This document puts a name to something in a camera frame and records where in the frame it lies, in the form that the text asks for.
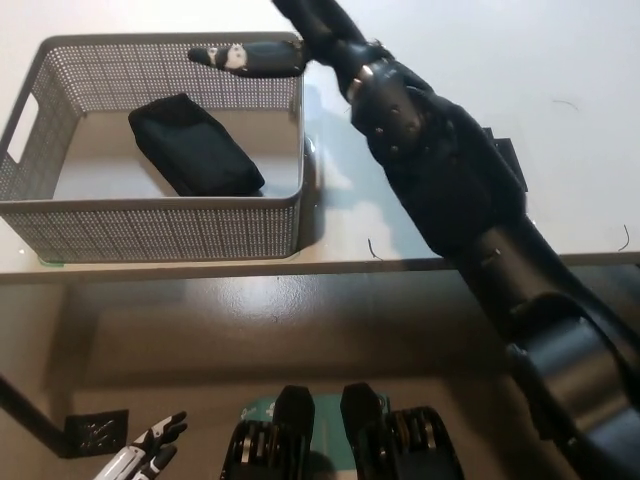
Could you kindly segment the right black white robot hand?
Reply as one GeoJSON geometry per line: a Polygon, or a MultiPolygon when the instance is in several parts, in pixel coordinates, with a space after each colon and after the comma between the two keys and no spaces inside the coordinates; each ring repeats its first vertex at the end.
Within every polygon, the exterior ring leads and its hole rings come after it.
{"type": "Polygon", "coordinates": [[[352,79],[365,64],[381,57],[335,1],[281,0],[274,3],[301,36],[293,41],[262,41],[229,47],[195,47],[188,59],[246,78],[289,78],[317,61],[340,77],[352,79]]]}

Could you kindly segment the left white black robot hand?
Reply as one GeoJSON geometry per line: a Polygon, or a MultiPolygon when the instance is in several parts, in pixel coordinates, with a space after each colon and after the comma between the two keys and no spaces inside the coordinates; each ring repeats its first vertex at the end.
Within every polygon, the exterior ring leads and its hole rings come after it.
{"type": "Polygon", "coordinates": [[[156,479],[177,453],[174,442],[187,429],[187,412],[180,411],[149,427],[121,448],[95,480],[156,479]]]}

